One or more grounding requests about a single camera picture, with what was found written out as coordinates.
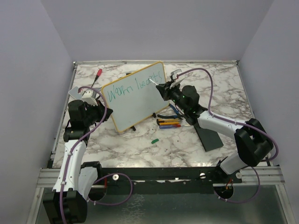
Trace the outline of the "yellow framed whiteboard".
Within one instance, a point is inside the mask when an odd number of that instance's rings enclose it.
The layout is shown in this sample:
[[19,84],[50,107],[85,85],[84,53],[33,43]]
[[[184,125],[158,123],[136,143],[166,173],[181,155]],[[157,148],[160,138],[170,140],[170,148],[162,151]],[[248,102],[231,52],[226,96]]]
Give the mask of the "yellow framed whiteboard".
[[157,84],[166,83],[162,62],[137,70],[101,88],[108,108],[113,110],[111,117],[117,132],[121,133],[168,107],[169,102],[162,99],[149,79]]

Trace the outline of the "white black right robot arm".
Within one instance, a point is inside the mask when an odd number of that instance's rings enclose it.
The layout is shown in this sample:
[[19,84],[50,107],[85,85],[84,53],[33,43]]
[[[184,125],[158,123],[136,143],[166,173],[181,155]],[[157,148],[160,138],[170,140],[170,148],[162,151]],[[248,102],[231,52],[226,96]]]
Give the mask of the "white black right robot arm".
[[199,94],[194,86],[167,82],[157,84],[163,100],[171,100],[183,113],[188,124],[223,134],[235,140],[237,152],[220,161],[215,179],[226,182],[232,173],[246,167],[257,166],[273,149],[273,142],[257,119],[232,121],[211,113],[199,104]]

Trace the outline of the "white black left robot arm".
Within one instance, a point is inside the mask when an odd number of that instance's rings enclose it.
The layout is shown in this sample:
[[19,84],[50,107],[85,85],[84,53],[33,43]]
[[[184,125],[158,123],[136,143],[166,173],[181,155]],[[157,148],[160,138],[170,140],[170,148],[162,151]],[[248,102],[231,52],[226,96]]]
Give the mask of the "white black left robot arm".
[[64,130],[64,157],[57,181],[43,198],[52,224],[83,223],[87,217],[87,198],[93,184],[103,180],[98,161],[82,162],[90,138],[90,127],[107,121],[113,110],[99,100],[89,104],[73,100],[68,104],[69,122]]

